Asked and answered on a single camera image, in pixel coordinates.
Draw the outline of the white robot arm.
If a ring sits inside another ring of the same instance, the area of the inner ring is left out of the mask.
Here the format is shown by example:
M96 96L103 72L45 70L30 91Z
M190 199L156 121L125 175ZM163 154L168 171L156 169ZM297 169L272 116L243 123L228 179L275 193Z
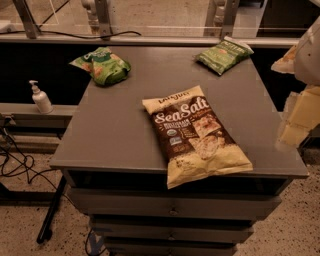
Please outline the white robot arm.
M271 70L292 74L305 85L301 92L289 94L277 136L278 143L298 148L320 124L320 17Z

